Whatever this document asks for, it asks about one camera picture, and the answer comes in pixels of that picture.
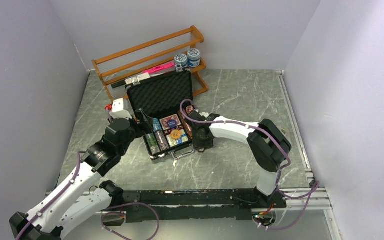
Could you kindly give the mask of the blue Texas Hold'em card deck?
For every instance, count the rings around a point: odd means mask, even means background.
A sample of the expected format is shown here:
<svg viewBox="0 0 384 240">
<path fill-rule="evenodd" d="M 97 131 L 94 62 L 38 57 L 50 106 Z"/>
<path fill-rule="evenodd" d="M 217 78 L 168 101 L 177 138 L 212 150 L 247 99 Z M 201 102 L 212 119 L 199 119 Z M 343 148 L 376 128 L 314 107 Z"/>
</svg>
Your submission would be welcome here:
<svg viewBox="0 0 384 240">
<path fill-rule="evenodd" d="M 171 148 L 181 145 L 189 141 L 189 138 L 186 133 L 183 133 L 180 130 L 174 130 L 169 135 L 166 136 L 168 144 Z"/>
</svg>

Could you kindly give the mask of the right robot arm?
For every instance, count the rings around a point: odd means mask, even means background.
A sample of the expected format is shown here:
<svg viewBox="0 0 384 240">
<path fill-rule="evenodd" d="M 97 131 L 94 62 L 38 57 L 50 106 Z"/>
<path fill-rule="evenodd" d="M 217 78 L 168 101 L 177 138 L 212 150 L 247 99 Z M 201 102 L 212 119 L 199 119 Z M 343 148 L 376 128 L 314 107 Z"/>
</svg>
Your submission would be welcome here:
<svg viewBox="0 0 384 240">
<path fill-rule="evenodd" d="M 249 146 L 260 167 L 256 184 L 255 202 L 262 208 L 274 201 L 274 193 L 282 164 L 292 150 L 292 145 L 270 119 L 261 122 L 235 121 L 218 114 L 205 117 L 196 110 L 186 115 L 192 129 L 193 147 L 205 151 L 214 147 L 214 139 L 229 139 Z"/>
</svg>

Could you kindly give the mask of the black poker chip case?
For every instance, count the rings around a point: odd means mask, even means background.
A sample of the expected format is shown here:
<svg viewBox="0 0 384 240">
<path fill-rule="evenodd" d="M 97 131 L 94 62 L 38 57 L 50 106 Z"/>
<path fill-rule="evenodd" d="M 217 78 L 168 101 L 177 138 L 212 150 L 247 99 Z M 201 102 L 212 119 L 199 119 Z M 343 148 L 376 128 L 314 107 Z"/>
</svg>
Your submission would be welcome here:
<svg viewBox="0 0 384 240">
<path fill-rule="evenodd" d="M 186 107 L 190 105 L 185 100 L 192 100 L 194 97 L 193 77 L 189 70 L 180 72 L 172 71 L 145 80 L 140 80 L 136 83 L 126 85 L 125 90 L 137 120 L 137 109 L 143 109 L 149 117 L 158 119 L 159 121 L 162 118 L 174 114 L 178 115 L 178 111 L 185 111 Z M 165 137 L 175 130 L 186 133 L 182 123 L 172 129 L 162 129 Z M 145 135 L 147 134 L 154 134 L 154 132 L 145 132 L 143 136 L 151 160 L 163 158 L 167 155 L 173 156 L 176 152 L 193 145 L 193 139 L 186 133 L 189 141 L 175 147 L 169 146 L 168 150 L 160 150 L 160 153 L 151 155 L 145 138 Z"/>
</svg>

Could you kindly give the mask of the blue small blind button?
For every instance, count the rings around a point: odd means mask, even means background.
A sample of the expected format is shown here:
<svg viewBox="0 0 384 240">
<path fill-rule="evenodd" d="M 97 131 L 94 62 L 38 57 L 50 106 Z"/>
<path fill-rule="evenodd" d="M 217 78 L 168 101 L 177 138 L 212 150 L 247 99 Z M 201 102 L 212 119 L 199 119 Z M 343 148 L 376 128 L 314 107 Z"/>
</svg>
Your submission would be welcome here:
<svg viewBox="0 0 384 240">
<path fill-rule="evenodd" d="M 167 127 L 173 129 L 178 125 L 178 122 L 175 119 L 170 119 L 167 121 Z"/>
</svg>

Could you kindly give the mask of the light blue chip stack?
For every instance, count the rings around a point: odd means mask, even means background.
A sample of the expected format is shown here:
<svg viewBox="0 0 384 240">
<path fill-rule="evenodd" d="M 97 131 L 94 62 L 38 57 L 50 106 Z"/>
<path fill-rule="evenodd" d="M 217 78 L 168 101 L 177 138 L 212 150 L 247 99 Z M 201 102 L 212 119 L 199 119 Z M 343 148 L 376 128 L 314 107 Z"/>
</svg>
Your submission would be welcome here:
<svg viewBox="0 0 384 240">
<path fill-rule="evenodd" d="M 160 121 L 157 118 L 154 118 L 152 120 L 152 126 L 153 126 L 153 131 L 155 133 L 158 132 L 158 131 L 162 131 L 163 130 L 163 128 L 162 128 L 162 126 L 160 124 Z"/>
</svg>

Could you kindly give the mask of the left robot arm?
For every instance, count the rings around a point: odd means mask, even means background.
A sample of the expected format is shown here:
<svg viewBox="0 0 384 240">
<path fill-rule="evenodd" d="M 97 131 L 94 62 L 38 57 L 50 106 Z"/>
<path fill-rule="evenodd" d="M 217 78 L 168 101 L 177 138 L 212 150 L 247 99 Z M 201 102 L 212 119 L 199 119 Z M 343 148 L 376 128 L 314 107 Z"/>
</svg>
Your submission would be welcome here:
<svg viewBox="0 0 384 240">
<path fill-rule="evenodd" d="M 77 153 L 77 164 L 69 176 L 27 213 L 16 212 L 9 220 L 17 240 L 63 240 L 96 212 L 119 209 L 124 191 L 114 182 L 102 182 L 90 196 L 84 192 L 103 178 L 137 138 L 152 132 L 152 119 L 136 109 L 132 117 L 123 105 L 113 104 L 109 126 L 101 140 Z"/>
</svg>

